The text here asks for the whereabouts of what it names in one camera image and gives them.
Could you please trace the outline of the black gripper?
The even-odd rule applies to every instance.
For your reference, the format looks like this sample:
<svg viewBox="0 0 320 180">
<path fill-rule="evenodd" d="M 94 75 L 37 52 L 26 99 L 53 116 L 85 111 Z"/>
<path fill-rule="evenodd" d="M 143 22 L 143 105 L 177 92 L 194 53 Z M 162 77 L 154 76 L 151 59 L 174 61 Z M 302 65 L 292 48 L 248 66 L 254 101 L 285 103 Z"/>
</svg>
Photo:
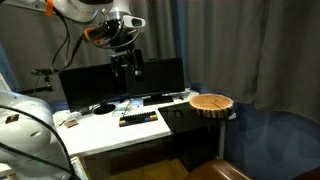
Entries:
<svg viewBox="0 0 320 180">
<path fill-rule="evenodd" d="M 116 53 L 130 52 L 134 49 L 134 41 L 140 32 L 136 29 L 126 29 L 124 21 L 120 19 L 109 20 L 89 29 L 89 42 L 102 49 L 110 49 Z M 144 61 L 140 49 L 133 51 L 133 69 L 136 81 L 140 81 L 144 68 Z M 118 83 L 120 81 L 119 68 L 121 60 L 117 55 L 111 56 L 111 69 Z"/>
</svg>

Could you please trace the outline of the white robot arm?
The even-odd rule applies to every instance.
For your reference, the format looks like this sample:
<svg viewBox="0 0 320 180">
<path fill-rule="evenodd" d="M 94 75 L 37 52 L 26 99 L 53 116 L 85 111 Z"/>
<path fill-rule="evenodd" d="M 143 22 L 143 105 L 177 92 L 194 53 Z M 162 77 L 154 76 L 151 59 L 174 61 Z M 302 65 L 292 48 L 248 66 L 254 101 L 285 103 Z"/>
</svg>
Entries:
<svg viewBox="0 0 320 180">
<path fill-rule="evenodd" d="M 129 0 L 1 0 L 17 6 L 90 22 L 102 11 L 101 25 L 87 28 L 79 41 L 123 52 L 132 47 L 146 25 L 129 9 Z M 67 148 L 56 132 L 49 105 L 41 99 L 12 91 L 0 91 L 0 159 L 21 180 L 81 180 Z"/>
</svg>

